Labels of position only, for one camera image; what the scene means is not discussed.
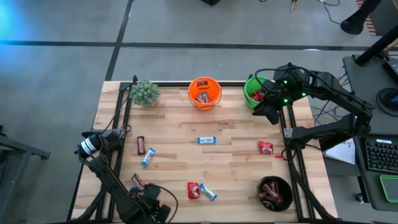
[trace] concrete floor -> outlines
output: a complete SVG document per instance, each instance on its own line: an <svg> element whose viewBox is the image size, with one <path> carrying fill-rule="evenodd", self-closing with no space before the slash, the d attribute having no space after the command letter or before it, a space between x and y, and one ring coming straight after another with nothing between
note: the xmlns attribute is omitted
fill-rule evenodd
<svg viewBox="0 0 398 224"><path fill-rule="evenodd" d="M0 40L115 42L128 0L23 0L0 3ZM353 36L329 22L317 0L135 0L124 42L370 46L378 37L365 29ZM329 7L342 21L355 0ZM10 138L51 151L32 159L12 216L30 223L66 220L80 165L73 151L91 128L113 47L0 45L0 124ZM359 52L122 47L112 80L191 80L208 75L245 80L259 68L287 62L342 76L341 58ZM313 106L324 102L312 100ZM340 218L394 222L398 213L360 205L356 178L331 177Z"/></svg>

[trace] potted plant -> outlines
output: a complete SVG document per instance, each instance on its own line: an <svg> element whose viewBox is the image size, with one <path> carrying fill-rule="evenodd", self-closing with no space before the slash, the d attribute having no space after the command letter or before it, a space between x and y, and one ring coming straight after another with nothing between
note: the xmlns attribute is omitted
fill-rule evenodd
<svg viewBox="0 0 398 224"><path fill-rule="evenodd" d="M159 87L148 80L137 82L130 91L132 102L144 107L153 106L159 95Z"/></svg>

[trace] kitkat bar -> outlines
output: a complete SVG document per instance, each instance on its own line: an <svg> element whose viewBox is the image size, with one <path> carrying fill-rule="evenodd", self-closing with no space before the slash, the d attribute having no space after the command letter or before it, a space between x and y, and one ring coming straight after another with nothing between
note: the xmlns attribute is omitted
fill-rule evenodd
<svg viewBox="0 0 398 224"><path fill-rule="evenodd" d="M138 147L137 151L138 151L139 155L145 155L145 153L146 153L144 140L145 140L144 136L137 137L137 147Z"/></svg>

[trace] wooden tabletop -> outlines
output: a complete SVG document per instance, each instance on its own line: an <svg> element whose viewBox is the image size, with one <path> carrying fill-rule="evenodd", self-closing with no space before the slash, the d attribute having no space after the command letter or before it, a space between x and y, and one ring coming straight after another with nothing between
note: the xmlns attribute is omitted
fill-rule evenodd
<svg viewBox="0 0 398 224"><path fill-rule="evenodd" d="M113 117L119 84L104 83L95 129L103 129ZM271 125L265 117L252 116L241 87L223 87L220 103L209 111L199 111L191 105L187 87L160 89L161 95L154 107L131 106L132 131L126 136L120 175L126 188L132 187L131 177L137 173L144 182L169 189L179 201L173 222L297 221L294 203L287 211L276 213L268 211L256 199L256 186L265 176L276 175L290 184L287 162L274 157L284 148L280 124ZM297 126L313 126L307 98L294 103L294 113ZM137 155L137 136L145 136L147 150L150 147L156 150L149 167L143 167L143 156ZM216 136L217 144L198 145L200 136ZM275 155L259 154L258 141L273 143ZM330 214L337 216L322 153L307 147L303 156L312 192ZM198 200L188 200L187 182L204 183L218 198L211 202L202 195ZM84 212L100 186L94 173L84 167L72 218ZM308 217L302 192L300 198ZM160 201L172 207L173 212L175 202L171 196L162 192ZM117 212L114 222L120 222Z"/></svg>

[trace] red candy wrapper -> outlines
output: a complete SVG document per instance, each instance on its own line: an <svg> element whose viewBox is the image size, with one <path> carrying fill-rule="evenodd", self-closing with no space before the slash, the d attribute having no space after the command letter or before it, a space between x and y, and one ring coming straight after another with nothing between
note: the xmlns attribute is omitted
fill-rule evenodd
<svg viewBox="0 0 398 224"><path fill-rule="evenodd" d="M200 197L200 188L198 183L188 182L188 199L198 199Z"/></svg>
<svg viewBox="0 0 398 224"><path fill-rule="evenodd" d="M261 154L272 155L274 153L274 145L269 142L259 141L259 152Z"/></svg>

